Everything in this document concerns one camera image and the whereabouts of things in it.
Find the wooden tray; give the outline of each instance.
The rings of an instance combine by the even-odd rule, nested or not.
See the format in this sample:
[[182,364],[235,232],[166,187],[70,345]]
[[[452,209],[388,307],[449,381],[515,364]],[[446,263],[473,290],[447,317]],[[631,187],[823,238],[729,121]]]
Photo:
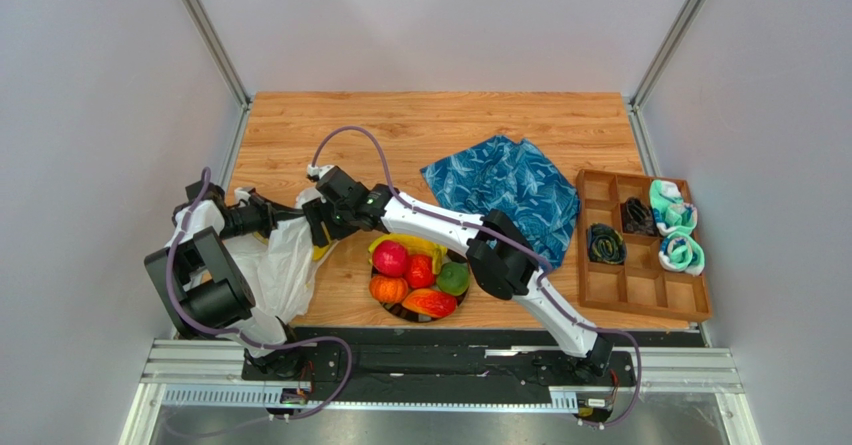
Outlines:
[[[648,193],[657,177],[580,170],[577,191],[582,202],[577,228],[580,260],[580,305],[588,308],[637,313],[654,317],[703,322],[713,316],[704,275],[663,270],[658,253],[662,237],[626,234],[621,222],[621,204],[630,197],[650,206]],[[684,180],[664,178],[677,184],[683,199],[692,203]],[[593,223],[604,223],[624,237],[624,265],[591,262],[587,232]],[[701,244],[698,229],[692,238]]]

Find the green avocado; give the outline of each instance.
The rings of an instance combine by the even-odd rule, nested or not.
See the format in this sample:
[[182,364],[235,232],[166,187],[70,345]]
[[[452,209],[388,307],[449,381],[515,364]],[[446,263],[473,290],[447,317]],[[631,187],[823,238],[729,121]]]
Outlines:
[[470,273],[467,271],[467,265],[450,262],[441,267],[441,273],[435,281],[442,292],[458,297],[467,291],[467,287],[470,285],[469,278]]

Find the white plastic bag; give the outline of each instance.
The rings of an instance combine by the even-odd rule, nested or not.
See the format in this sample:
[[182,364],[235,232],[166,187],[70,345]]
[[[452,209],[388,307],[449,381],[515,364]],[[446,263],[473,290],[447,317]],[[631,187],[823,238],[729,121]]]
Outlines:
[[[296,206],[316,196],[315,189],[305,190],[299,194]],[[226,241],[225,246],[248,281],[257,308],[285,324],[308,311],[317,269],[334,248],[332,245],[320,260],[313,261],[311,227],[305,218],[278,222],[268,244],[243,236]]]

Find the blue patterned cloth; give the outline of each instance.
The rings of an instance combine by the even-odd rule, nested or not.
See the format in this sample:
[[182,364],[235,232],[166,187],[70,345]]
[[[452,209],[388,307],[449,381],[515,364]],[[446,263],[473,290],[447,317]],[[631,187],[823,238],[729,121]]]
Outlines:
[[553,268],[562,265],[580,212],[577,189],[527,139],[497,135],[420,170],[442,207],[509,216]]

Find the wooden table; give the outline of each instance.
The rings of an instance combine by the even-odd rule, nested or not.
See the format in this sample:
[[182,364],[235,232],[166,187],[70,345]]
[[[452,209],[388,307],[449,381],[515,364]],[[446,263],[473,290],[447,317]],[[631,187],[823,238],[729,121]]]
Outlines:
[[[283,204],[312,186],[305,178],[319,142],[342,125],[361,124],[384,147],[394,184],[429,203],[420,168],[496,134],[528,138],[573,182],[581,168],[641,173],[622,98],[614,93],[259,93],[237,158],[232,189],[257,187]],[[384,183],[372,143],[355,132],[336,136],[320,164],[341,166],[368,188]],[[392,316],[367,291],[367,246],[378,233],[342,241],[322,266],[313,301],[298,325],[419,326]],[[577,303],[577,240],[551,282]],[[599,326],[684,329],[687,322],[578,309]],[[472,286],[453,315],[430,327],[541,328],[520,305]]]

